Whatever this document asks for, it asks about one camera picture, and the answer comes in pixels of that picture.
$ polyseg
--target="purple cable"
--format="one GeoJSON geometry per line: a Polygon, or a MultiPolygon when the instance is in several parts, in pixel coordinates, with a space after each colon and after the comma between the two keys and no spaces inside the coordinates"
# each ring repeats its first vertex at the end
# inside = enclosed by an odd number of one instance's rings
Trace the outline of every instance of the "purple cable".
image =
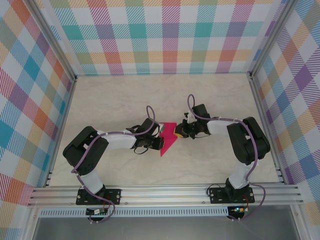
{"type": "Polygon", "coordinates": [[[263,190],[263,197],[262,197],[262,200],[260,202],[260,204],[258,205],[258,207],[250,214],[250,215],[247,215],[245,217],[243,217],[242,219],[247,219],[248,217],[252,216],[254,213],[256,213],[258,211],[258,209],[262,206],[262,204],[264,203],[265,199],[266,199],[266,189],[261,186],[260,184],[257,184],[257,183],[252,183],[248,180],[250,174],[255,170],[256,166],[257,166],[257,163],[258,163],[258,149],[257,149],[257,144],[256,144],[256,141],[254,139],[254,136],[252,135],[250,129],[248,128],[248,126],[241,120],[239,119],[232,119],[232,118],[222,118],[222,117],[213,117],[213,118],[208,118],[208,117],[202,117],[202,116],[198,116],[197,114],[194,113],[194,111],[192,110],[191,106],[190,106],[190,97],[192,97],[193,99],[193,106],[195,106],[196,104],[196,101],[195,101],[195,96],[193,94],[189,94],[188,98],[187,98],[187,104],[188,104],[188,108],[190,110],[190,112],[195,116],[197,117],[198,119],[202,119],[202,120],[210,120],[210,121],[228,121],[228,122],[236,122],[236,123],[240,123],[244,128],[245,130],[247,131],[247,133],[249,134],[250,138],[251,138],[251,141],[252,141],[252,145],[253,145],[253,150],[254,150],[254,162],[253,162],[253,166],[252,168],[250,169],[250,171],[247,173],[247,175],[245,176],[245,180],[248,181],[248,183],[250,185],[253,185],[253,186],[256,186],[256,187],[259,187],[263,190]]]}
{"type": "MultiPolygon", "coordinates": [[[[151,124],[151,126],[150,126],[147,130],[145,130],[145,131],[143,131],[143,132],[139,132],[139,133],[128,133],[128,132],[123,132],[123,131],[110,131],[110,132],[108,132],[107,134],[108,134],[108,135],[110,135],[110,134],[123,134],[123,135],[128,135],[128,136],[138,136],[138,135],[146,134],[147,132],[149,132],[149,131],[151,130],[151,128],[154,126],[154,124],[155,124],[155,122],[156,122],[156,114],[155,114],[154,109],[153,109],[151,106],[149,106],[149,105],[146,106],[146,114],[148,115],[148,118],[150,118],[150,114],[149,114],[148,109],[151,109],[151,112],[152,112],[152,115],[153,115],[153,119],[152,119],[152,124],[151,124]]],[[[81,157],[80,161],[79,161],[79,162],[77,163],[77,165],[71,170],[71,173],[72,173],[72,174],[73,174],[73,173],[77,173],[77,169],[80,167],[80,165],[81,165],[81,164],[83,163],[83,161],[85,160],[85,158],[86,158],[86,156],[87,156],[90,148],[92,147],[92,145],[93,145],[99,138],[101,138],[101,137],[103,137],[103,136],[105,136],[105,135],[106,135],[106,133],[102,133],[102,134],[96,136],[96,137],[92,140],[92,142],[89,144],[89,146],[88,146],[87,149],[85,150],[85,152],[84,152],[83,156],[81,157]]],[[[95,195],[93,192],[91,192],[91,191],[85,186],[84,182],[81,180],[81,178],[80,178],[80,176],[79,176],[78,174],[76,174],[76,177],[78,178],[78,180],[79,180],[79,182],[81,183],[81,185],[83,186],[83,188],[84,188],[91,196],[93,196],[93,197],[95,197],[95,198],[97,198],[97,199],[100,199],[100,200],[102,200],[102,201],[105,201],[106,203],[109,203],[109,204],[111,204],[111,205],[113,206],[112,212],[111,212],[108,216],[106,216],[105,218],[103,218],[102,220],[100,220],[100,221],[93,221],[93,220],[91,219],[91,215],[89,216],[89,220],[90,220],[91,222],[94,222],[94,223],[97,223],[97,224],[98,224],[98,223],[103,223],[104,221],[108,220],[108,219],[115,213],[115,210],[116,210],[115,204],[114,204],[112,201],[110,201],[110,200],[107,200],[107,199],[105,199],[105,198],[103,198],[103,197],[100,197],[100,196],[95,195]]]]}

